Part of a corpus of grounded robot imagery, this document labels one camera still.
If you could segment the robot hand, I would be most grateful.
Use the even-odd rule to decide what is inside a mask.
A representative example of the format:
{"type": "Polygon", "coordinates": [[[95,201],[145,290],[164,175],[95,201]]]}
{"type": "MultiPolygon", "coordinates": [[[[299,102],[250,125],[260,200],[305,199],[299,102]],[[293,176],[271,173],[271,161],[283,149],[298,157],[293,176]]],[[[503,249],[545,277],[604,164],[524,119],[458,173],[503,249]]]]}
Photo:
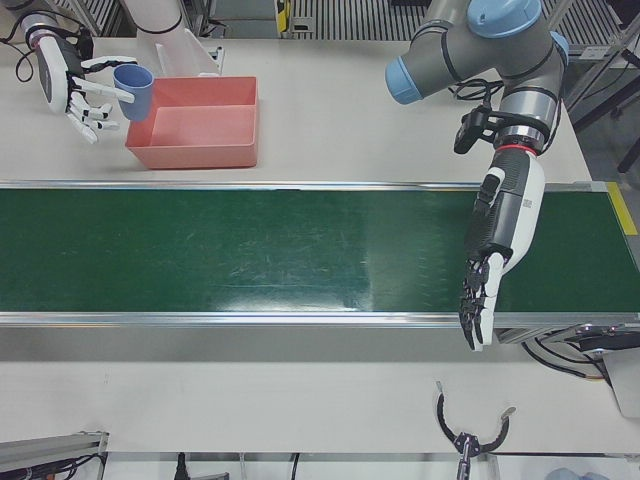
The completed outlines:
{"type": "Polygon", "coordinates": [[[459,320],[474,351],[492,342],[501,280],[530,248],[544,189],[544,171],[533,151],[518,145],[495,151],[464,239],[459,320]]]}
{"type": "Polygon", "coordinates": [[[87,102],[86,94],[111,97],[125,104],[134,103],[134,94],[89,81],[86,76],[106,68],[136,65],[134,57],[100,56],[82,60],[74,45],[53,34],[44,35],[36,41],[35,53],[41,86],[53,113],[64,114],[90,144],[98,141],[98,131],[119,128],[117,122],[109,119],[113,106],[110,103],[92,106],[87,102]]]}

